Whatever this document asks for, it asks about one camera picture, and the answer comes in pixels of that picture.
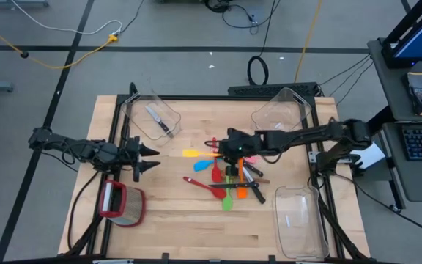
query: transparent container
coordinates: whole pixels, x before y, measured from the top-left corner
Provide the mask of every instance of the transparent container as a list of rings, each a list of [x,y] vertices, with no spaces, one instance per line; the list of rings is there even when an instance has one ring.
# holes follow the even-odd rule
[[[286,257],[322,260],[328,256],[318,199],[319,192],[314,187],[276,189],[276,227]]]
[[[137,92],[122,104],[121,109],[158,146],[180,132],[182,117],[156,94],[141,95]]]
[[[254,130],[294,130],[309,114],[311,106],[290,88],[281,91],[252,114]]]

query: gray floor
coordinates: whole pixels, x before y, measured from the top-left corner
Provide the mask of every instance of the gray floor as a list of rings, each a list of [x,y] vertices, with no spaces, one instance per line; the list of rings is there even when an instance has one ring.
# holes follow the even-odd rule
[[[247,0],[257,18],[264,17],[270,1]],[[46,24],[76,28],[87,0],[57,0],[48,9],[29,12]],[[96,0],[86,30],[96,29],[110,19],[126,22],[139,1]],[[268,46],[302,47],[317,0],[282,0],[275,13]],[[229,20],[245,23],[237,11]],[[366,48],[367,40],[384,37],[404,15],[399,0],[326,0],[314,30],[312,48]],[[84,36],[81,45],[99,45],[115,30],[110,26],[94,36]],[[121,36],[118,46],[259,46],[264,38],[246,29],[231,29],[193,1],[167,0],[159,4],[145,0],[138,20]],[[0,10],[0,33],[18,45],[71,45],[73,34],[52,32],[33,24],[17,10]],[[78,58],[83,52],[76,53]],[[160,94],[225,95],[228,86],[246,85],[246,65],[254,54],[243,52],[101,52],[74,67],[68,76],[52,128],[72,137],[85,137],[97,95],[127,92],[134,81],[144,92]],[[38,51],[31,56],[62,65],[67,52]],[[299,54],[270,53],[270,83],[292,82]],[[325,81],[361,59],[363,54],[307,54],[299,81]],[[0,237],[15,195],[29,163],[27,139],[41,126],[58,70],[48,70],[21,59],[16,53],[0,51],[0,80],[15,85],[13,93],[0,93]],[[262,80],[256,67],[255,81]],[[343,78],[323,86],[329,95]],[[334,94],[339,100],[354,79]],[[382,87],[372,67],[338,107],[340,116],[368,120],[386,104]],[[5,260],[54,256],[62,234],[75,174],[43,156],[37,167],[20,220]],[[390,204],[386,183],[362,179],[367,191]],[[371,255],[378,260],[422,263],[422,230],[399,219],[372,201],[359,196],[361,213]],[[408,203],[404,214],[422,223],[422,203]]]

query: white cable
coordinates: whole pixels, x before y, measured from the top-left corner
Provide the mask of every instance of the white cable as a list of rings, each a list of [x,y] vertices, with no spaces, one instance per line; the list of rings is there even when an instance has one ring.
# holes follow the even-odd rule
[[[113,32],[112,34],[119,34],[120,32],[121,32],[121,30],[122,30],[122,27],[123,27],[123,23],[122,22],[120,22],[120,21],[118,21],[118,20],[112,20],[112,21],[109,21],[109,22],[107,22],[107,23],[105,23],[103,26],[101,26],[98,30],[96,30],[96,31],[94,31],[94,32],[90,32],[90,33],[86,33],[86,32],[79,32],[79,31],[77,31],[77,30],[74,30],[74,29],[59,29],[59,28],[56,28],[56,27],[52,27],[52,26],[46,26],[46,25],[44,25],[44,24],[42,24],[42,23],[40,23],[39,21],[37,21],[37,20],[35,20],[35,18],[33,18],[32,16],[30,16],[25,10],[23,10],[22,9],[22,7],[20,7],[19,5],[18,5],[18,3],[16,3],[15,2],[15,0],[11,0],[12,1],[12,3],[20,10],[20,11],[22,11],[22,13],[24,13],[26,16],[28,16],[30,19],[32,19],[32,21],[34,21],[35,23],[37,23],[39,26],[41,26],[41,27],[43,27],[43,28],[45,28],[45,29],[52,29],[52,30],[58,30],[58,31],[63,31],[63,32],[74,32],[74,33],[79,33],[79,34],[85,34],[85,35],[92,35],[92,34],[96,34],[97,32],[99,32],[100,30],[102,30],[104,27],[106,27],[107,25],[109,25],[110,23],[119,23],[120,24],[120,27],[115,31],[115,32]]]

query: yellow cable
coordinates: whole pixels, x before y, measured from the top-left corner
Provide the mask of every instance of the yellow cable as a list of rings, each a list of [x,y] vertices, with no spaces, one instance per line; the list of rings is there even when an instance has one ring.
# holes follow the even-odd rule
[[[20,50],[20,49],[18,49],[17,47],[15,47],[12,43],[10,43],[9,41],[7,41],[4,37],[2,37],[1,35],[0,35],[0,40],[2,40],[4,43],[6,43],[6,45],[8,45],[9,47],[11,47],[14,51],[17,51],[19,54],[23,54],[23,51],[22,50]],[[117,36],[114,36],[114,35],[109,35],[108,36],[108,40],[107,40],[107,42],[105,42],[103,45],[101,45],[99,48],[96,48],[95,50],[93,50],[93,51],[90,51],[90,52],[88,52],[88,53],[86,53],[86,54],[84,54],[81,58],[79,58],[77,61],[75,61],[75,62],[73,62],[73,63],[71,63],[71,64],[69,64],[69,65],[65,65],[65,66],[52,66],[52,65],[48,65],[48,64],[46,64],[46,63],[44,63],[44,62],[42,62],[42,61],[40,61],[40,60],[38,60],[38,59],[35,59],[35,58],[31,58],[31,57],[28,57],[30,60],[32,60],[33,62],[36,62],[36,63],[38,63],[39,65],[42,65],[43,67],[47,67],[47,68],[49,68],[49,69],[53,69],[53,70],[62,70],[62,69],[66,69],[66,68],[69,68],[69,67],[72,67],[72,66],[74,66],[74,65],[76,65],[76,64],[78,64],[79,62],[81,62],[83,59],[85,59],[85,58],[87,58],[89,55],[92,55],[92,54],[94,54],[94,53],[96,53],[96,52],[98,52],[99,50],[101,50],[101,49],[103,49],[103,48],[105,48],[108,44],[110,44],[110,43],[112,43],[112,42],[116,42],[116,41],[118,41],[118,37]]]
[[[297,82],[297,77],[299,76],[300,66],[302,65],[302,61],[304,60],[304,55],[306,54],[306,49],[308,47],[308,43],[311,41],[312,31],[314,30],[315,23],[317,22],[317,18],[319,17],[320,8],[322,7],[323,0],[319,0],[319,4],[316,7],[314,19],[311,23],[311,28],[308,30],[306,43],[304,44],[304,48],[302,49],[302,54],[300,55],[299,65],[297,66],[296,76],[294,77],[294,82]]]

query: wooden tabletop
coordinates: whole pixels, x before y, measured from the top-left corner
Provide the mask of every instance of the wooden tabletop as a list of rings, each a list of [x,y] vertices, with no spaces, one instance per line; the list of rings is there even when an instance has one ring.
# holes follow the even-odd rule
[[[88,139],[108,138],[115,101],[116,96],[97,98]],[[198,159],[183,158],[182,150],[193,148],[210,151],[203,142],[214,136],[217,139],[225,138],[226,130],[230,127],[251,133],[251,113],[265,102],[166,102],[181,114],[182,130],[170,142],[157,147],[135,125],[131,125],[131,135],[140,136],[146,146],[160,151],[160,155],[144,159],[160,161],[161,165],[145,172],[139,183],[133,182],[131,172],[122,172],[122,183],[144,190],[147,212],[144,222],[137,227],[112,225],[108,257],[158,259],[162,253],[167,252],[171,259],[267,260],[268,255],[274,254],[277,260],[288,260],[281,252],[275,226],[275,190],[281,186],[297,188],[306,185],[309,170],[305,147],[291,148],[274,165],[264,161],[255,164],[255,167],[264,172],[264,178],[271,181],[270,184],[260,185],[260,190],[267,199],[266,203],[261,205],[251,190],[247,199],[237,199],[233,191],[234,206],[231,211],[224,212],[221,201],[215,199],[210,192],[182,179],[188,176],[202,183],[212,183],[211,169],[194,172],[193,164]],[[320,124],[325,124],[331,117],[338,118],[333,98],[316,98],[316,108]],[[333,145],[334,142],[325,142],[326,149]],[[346,165],[338,165],[337,171],[351,177]],[[80,166],[72,202],[94,173],[92,165]],[[99,181],[100,176],[86,188],[76,205],[73,241],[81,236],[92,220]],[[331,177],[331,183],[339,224],[359,250],[369,255],[354,186],[339,177]],[[68,218],[59,246],[60,253],[67,251],[67,223]],[[330,253],[336,256],[333,234],[328,224],[326,227]],[[103,224],[98,229],[95,252],[100,251],[102,234]],[[295,243],[300,244],[305,239],[295,238]]]

